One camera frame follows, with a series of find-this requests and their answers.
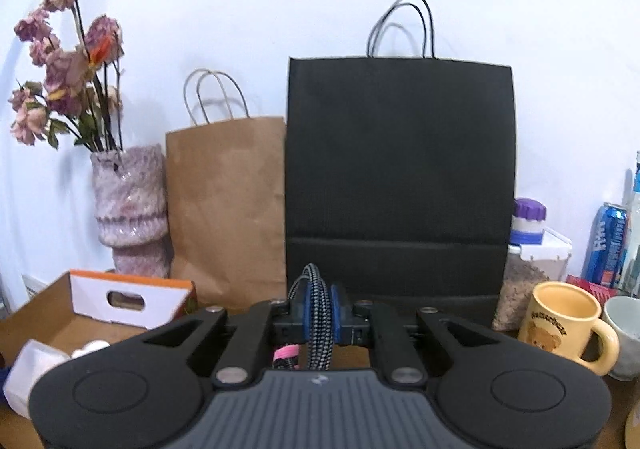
pink speckled vase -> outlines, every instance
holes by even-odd
[[[116,272],[167,277],[162,238],[169,232],[164,157],[159,144],[91,154],[100,242]]]

box handle hole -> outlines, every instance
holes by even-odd
[[[107,302],[114,308],[124,308],[138,312],[142,312],[145,309],[145,300],[142,299],[142,295],[130,292],[108,292]]]

purple lid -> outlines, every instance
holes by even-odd
[[[516,218],[541,222],[546,219],[546,207],[530,198],[516,198],[513,206],[513,215]]]

blue can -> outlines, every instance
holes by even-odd
[[[611,286],[619,269],[625,230],[625,207],[605,202],[596,216],[584,279]]]

cardboard box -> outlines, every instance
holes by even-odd
[[[71,354],[94,339],[113,344],[143,331],[75,314],[67,273],[15,314],[0,321],[0,353],[10,365],[29,339]],[[42,449],[31,422],[3,406],[0,406],[0,444],[5,449]]]
[[[152,330],[196,310],[191,281],[70,270],[73,310],[98,321]]]

